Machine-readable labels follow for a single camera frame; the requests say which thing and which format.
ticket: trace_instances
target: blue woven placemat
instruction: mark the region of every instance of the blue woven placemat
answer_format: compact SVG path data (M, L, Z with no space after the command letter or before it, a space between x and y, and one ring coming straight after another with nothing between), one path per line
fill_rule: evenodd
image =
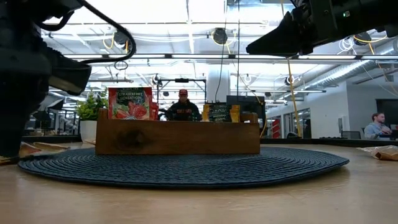
M240 188L291 182L347 164L333 154L266 147L256 155L96 156L77 149L20 161L29 173L87 184L140 188Z

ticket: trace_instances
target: table surface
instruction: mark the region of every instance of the table surface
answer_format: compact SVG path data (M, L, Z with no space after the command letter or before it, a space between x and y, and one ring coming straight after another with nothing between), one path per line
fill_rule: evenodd
M212 191L68 184L2 166L0 223L397 223L398 162L378 161L348 147L276 147L330 152L351 162L303 182Z

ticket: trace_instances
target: man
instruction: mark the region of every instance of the man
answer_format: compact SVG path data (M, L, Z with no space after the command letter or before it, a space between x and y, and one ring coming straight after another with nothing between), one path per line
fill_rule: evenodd
M172 121L201 121L198 107L188 99L188 91L180 90L179 100L168 110Z
M392 131L384 125L386 118L384 113L372 114L373 122L366 126L364 130L365 139L390 140L389 138L380 138L381 134L391 134Z

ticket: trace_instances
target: potted plant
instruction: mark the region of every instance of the potted plant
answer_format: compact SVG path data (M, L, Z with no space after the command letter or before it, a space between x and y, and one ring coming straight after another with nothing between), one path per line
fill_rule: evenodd
M107 89L101 92L89 92L86 101L77 102L77 115L80 119L81 140L92 142L96 137L98 110L108 108Z

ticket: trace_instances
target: green plant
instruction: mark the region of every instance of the green plant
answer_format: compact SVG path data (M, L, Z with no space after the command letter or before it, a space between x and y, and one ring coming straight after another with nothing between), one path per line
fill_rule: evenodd
M86 101L77 102L77 115L80 121L96 121L98 118L98 110L100 108L108 108L108 99L106 97L107 89L102 92L89 92Z

